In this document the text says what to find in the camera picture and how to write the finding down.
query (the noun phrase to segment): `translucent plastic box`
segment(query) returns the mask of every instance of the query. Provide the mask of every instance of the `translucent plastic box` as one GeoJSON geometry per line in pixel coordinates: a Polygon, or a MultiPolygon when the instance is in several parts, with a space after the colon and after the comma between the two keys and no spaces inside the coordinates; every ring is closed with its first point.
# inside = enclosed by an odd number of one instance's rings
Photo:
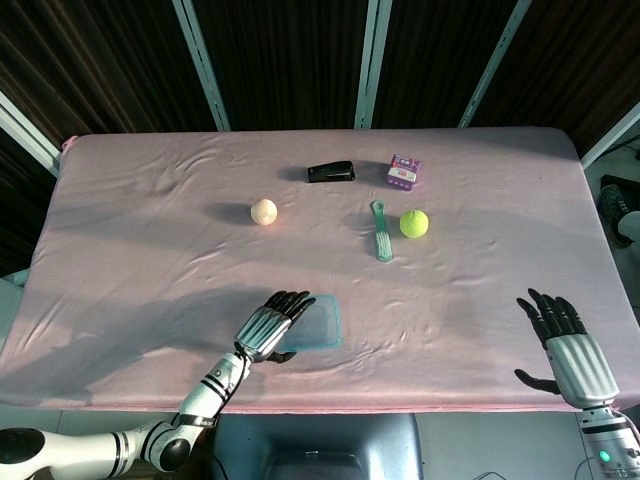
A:
{"type": "Polygon", "coordinates": [[[279,352],[300,352],[335,348],[342,343],[340,308],[333,295],[313,295],[316,303],[300,317],[285,334],[276,349],[279,352]]]}

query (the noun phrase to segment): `purple box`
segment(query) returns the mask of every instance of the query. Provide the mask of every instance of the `purple box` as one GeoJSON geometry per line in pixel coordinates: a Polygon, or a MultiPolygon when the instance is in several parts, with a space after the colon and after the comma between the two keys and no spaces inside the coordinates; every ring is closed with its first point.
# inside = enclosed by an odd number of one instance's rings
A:
{"type": "Polygon", "coordinates": [[[418,177],[420,160],[394,154],[387,174],[387,183],[403,190],[411,191],[418,177]]]}

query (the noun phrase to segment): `metal pole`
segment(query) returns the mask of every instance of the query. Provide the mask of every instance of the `metal pole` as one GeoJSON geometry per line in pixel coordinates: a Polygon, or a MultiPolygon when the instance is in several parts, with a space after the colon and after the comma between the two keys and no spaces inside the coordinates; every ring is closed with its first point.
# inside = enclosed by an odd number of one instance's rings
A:
{"type": "Polygon", "coordinates": [[[29,269],[20,270],[19,272],[12,273],[7,275],[6,277],[2,277],[1,280],[5,280],[16,287],[22,287],[25,283],[27,283],[27,278],[29,278],[29,269]]]}
{"type": "Polygon", "coordinates": [[[354,128],[371,128],[393,0],[369,0],[354,128]]]}
{"type": "Polygon", "coordinates": [[[509,20],[507,20],[507,24],[504,26],[504,30],[502,31],[502,35],[500,35],[500,40],[498,40],[498,44],[496,45],[491,58],[487,62],[487,66],[478,81],[478,85],[476,85],[476,89],[471,95],[471,100],[469,100],[469,104],[462,114],[462,118],[458,123],[458,127],[468,127],[469,123],[471,123],[471,119],[476,114],[476,110],[482,102],[482,98],[489,88],[489,84],[491,84],[491,80],[493,80],[493,75],[498,70],[500,66],[500,62],[502,62],[502,58],[504,54],[509,49],[509,45],[511,44],[511,40],[515,36],[518,31],[518,27],[520,27],[520,23],[522,23],[522,19],[529,10],[529,6],[531,5],[531,0],[518,0],[516,6],[513,7],[513,11],[511,12],[511,16],[509,20]]]}
{"type": "Polygon", "coordinates": [[[582,159],[582,168],[586,169],[595,162],[602,153],[620,138],[636,122],[640,121],[640,102],[627,112],[627,114],[616,123],[611,130],[596,143],[591,149],[584,154],[582,159]]]}
{"type": "Polygon", "coordinates": [[[60,150],[2,92],[0,92],[0,128],[29,152],[49,173],[55,177],[58,176],[60,150]]]}
{"type": "Polygon", "coordinates": [[[216,127],[220,132],[228,132],[231,130],[229,118],[222,102],[222,95],[218,88],[216,76],[213,73],[213,66],[211,65],[207,46],[204,43],[204,37],[202,36],[202,30],[200,30],[198,16],[193,8],[193,3],[191,0],[173,0],[173,7],[176,10],[182,33],[187,41],[191,59],[198,72],[216,127]]]}

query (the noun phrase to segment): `tennis ball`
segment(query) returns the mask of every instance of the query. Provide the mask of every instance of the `tennis ball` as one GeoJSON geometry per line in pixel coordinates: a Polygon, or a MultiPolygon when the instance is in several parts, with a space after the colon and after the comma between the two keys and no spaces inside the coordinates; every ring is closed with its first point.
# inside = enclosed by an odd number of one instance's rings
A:
{"type": "Polygon", "coordinates": [[[251,218],[258,225],[271,225],[278,216],[278,208],[271,200],[263,198],[251,206],[251,218]]]}
{"type": "Polygon", "coordinates": [[[428,229],[429,217],[420,210],[409,210],[400,217],[400,231],[405,237],[421,237],[428,229]]]}

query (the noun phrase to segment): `person's foot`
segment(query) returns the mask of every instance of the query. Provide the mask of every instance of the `person's foot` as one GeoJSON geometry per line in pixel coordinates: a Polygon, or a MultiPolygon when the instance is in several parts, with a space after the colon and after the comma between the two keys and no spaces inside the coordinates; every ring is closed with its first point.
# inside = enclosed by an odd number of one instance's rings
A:
{"type": "Polygon", "coordinates": [[[632,242],[640,242],[640,211],[622,217],[618,222],[618,231],[632,242]]]}
{"type": "Polygon", "coordinates": [[[620,188],[617,185],[607,185],[600,190],[597,207],[602,218],[611,227],[614,242],[620,247],[631,245],[633,241],[618,230],[618,223],[629,213],[629,207],[624,201],[620,188]]]}

